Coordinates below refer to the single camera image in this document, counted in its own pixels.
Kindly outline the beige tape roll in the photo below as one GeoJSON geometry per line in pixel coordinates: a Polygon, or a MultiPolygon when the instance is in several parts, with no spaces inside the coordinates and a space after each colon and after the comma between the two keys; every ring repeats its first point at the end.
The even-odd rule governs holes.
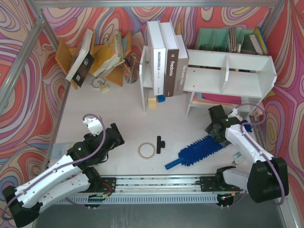
{"type": "Polygon", "coordinates": [[[150,160],[156,155],[156,147],[151,142],[143,142],[137,149],[138,155],[145,160],[150,160]]]}

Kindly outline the blue microfiber duster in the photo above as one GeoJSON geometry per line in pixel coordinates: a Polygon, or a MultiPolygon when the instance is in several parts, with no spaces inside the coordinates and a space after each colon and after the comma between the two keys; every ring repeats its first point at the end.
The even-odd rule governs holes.
{"type": "MultiPolygon", "coordinates": [[[[252,127],[249,125],[247,120],[241,121],[241,124],[242,123],[245,124],[245,130],[247,132],[252,132],[252,127]]],[[[199,139],[191,145],[183,148],[178,153],[178,159],[166,164],[165,169],[169,170],[178,164],[191,166],[223,148],[223,146],[221,146],[218,142],[215,142],[215,140],[208,134],[204,138],[199,139]]]]}

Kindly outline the black plastic clip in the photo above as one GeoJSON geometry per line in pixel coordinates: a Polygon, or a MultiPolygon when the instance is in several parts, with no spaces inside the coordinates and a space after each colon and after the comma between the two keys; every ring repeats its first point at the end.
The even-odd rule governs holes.
{"type": "Polygon", "coordinates": [[[165,141],[162,140],[162,137],[159,135],[157,136],[157,147],[156,147],[156,153],[160,154],[161,149],[164,149],[166,146],[165,141]]]}

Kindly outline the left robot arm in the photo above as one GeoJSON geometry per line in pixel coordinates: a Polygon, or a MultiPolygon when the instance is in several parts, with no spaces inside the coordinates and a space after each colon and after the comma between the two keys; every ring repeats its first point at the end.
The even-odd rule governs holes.
{"type": "Polygon", "coordinates": [[[108,159],[110,150],[123,145],[115,123],[104,133],[88,133],[76,142],[59,161],[29,182],[2,190],[16,227],[24,227],[56,202],[79,192],[112,194],[113,184],[102,178],[96,165],[108,159]]]}

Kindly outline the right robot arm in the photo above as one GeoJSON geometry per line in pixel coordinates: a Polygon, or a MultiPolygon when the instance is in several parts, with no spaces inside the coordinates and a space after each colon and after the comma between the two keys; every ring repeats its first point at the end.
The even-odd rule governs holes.
{"type": "Polygon", "coordinates": [[[243,189],[256,203],[278,199],[277,204],[282,205],[289,194],[286,161],[274,157],[250,136],[245,129],[249,123],[243,121],[237,107],[230,114],[226,114],[221,105],[209,108],[208,112],[211,123],[205,131],[220,145],[236,147],[251,166],[249,173],[235,166],[217,169],[217,186],[223,189],[232,185],[243,189]]]}

